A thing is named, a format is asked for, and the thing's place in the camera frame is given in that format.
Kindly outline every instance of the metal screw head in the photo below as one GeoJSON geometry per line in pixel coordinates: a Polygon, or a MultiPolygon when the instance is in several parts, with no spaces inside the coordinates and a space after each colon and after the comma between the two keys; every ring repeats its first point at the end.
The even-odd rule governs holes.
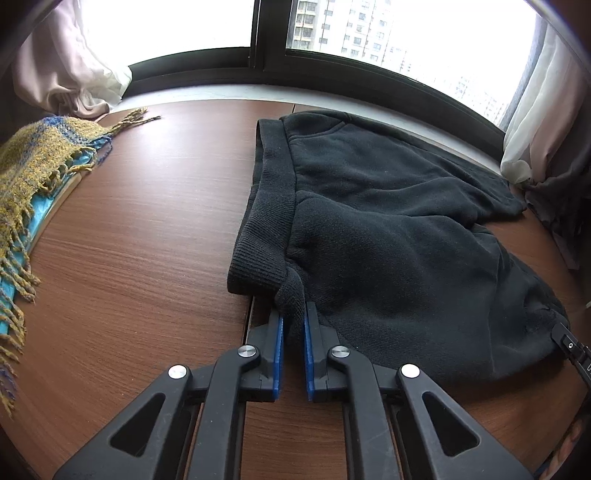
{"type": "Polygon", "coordinates": [[[252,345],[242,345],[238,349],[238,355],[243,356],[244,358],[254,356],[256,355],[256,347],[252,345]]]}
{"type": "Polygon", "coordinates": [[[187,375],[187,367],[183,365],[173,365],[168,369],[170,378],[183,378],[185,375],[187,375]]]}
{"type": "Polygon", "coordinates": [[[332,347],[332,349],[330,350],[330,353],[333,354],[333,356],[335,356],[336,358],[345,358],[347,356],[349,356],[349,354],[351,353],[350,350],[343,346],[343,345],[337,345],[332,347]]]}
{"type": "Polygon", "coordinates": [[[407,378],[417,378],[421,371],[416,365],[406,364],[400,367],[400,373],[402,373],[407,378]]]}

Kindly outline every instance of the black sweatshirt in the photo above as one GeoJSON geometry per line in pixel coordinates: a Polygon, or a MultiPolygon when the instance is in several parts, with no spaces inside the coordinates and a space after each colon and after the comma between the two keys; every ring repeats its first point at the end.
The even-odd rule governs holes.
{"type": "Polygon", "coordinates": [[[343,112],[260,120],[228,290],[267,296],[301,341],[304,302],[373,363],[494,380],[552,353],[550,287],[481,226],[521,214],[505,180],[343,112]]]}

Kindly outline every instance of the windowsill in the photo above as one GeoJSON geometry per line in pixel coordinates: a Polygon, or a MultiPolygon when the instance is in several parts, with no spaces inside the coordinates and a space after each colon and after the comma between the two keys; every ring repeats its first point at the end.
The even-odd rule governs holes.
{"type": "Polygon", "coordinates": [[[268,100],[341,110],[392,125],[458,157],[480,164],[497,174],[501,172],[499,164],[492,157],[438,128],[387,108],[312,90],[270,85],[201,85],[159,90],[125,98],[113,111],[118,112],[161,103],[215,99],[268,100]]]}

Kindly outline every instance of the wooden table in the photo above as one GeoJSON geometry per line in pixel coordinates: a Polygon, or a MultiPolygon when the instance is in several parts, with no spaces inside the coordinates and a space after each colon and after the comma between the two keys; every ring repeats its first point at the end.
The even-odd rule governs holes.
{"type": "MultiPolygon", "coordinates": [[[[226,273],[251,184],[256,120],[293,109],[248,100],[150,107],[163,118],[116,138],[106,163],[56,213],[33,253],[43,281],[36,304],[20,303],[28,336],[14,419],[0,411],[41,479],[167,366],[211,363],[240,344],[248,299],[226,291],[226,273]]],[[[490,227],[591,340],[578,289],[535,218],[490,227]]],[[[300,362],[287,355],[278,402],[248,406],[243,479],[346,478],[340,407],[307,402],[300,362]]],[[[569,364],[540,362],[452,394],[534,469],[585,389],[569,364]]]]}

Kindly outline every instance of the curtain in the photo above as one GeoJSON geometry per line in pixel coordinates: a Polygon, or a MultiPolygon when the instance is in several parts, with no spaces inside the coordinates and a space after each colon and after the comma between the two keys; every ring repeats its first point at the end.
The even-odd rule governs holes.
{"type": "Polygon", "coordinates": [[[505,134],[501,174],[513,184],[546,179],[553,155],[579,112],[587,81],[552,28],[505,134]]]}
{"type": "Polygon", "coordinates": [[[121,101],[131,71],[95,53],[85,35],[80,1],[63,0],[31,33],[12,63],[12,79],[15,93],[31,105],[57,115],[95,118],[121,101]]]}
{"type": "Polygon", "coordinates": [[[591,93],[550,27],[507,128],[501,174],[523,189],[567,267],[578,270],[580,234],[591,219],[591,93]]]}

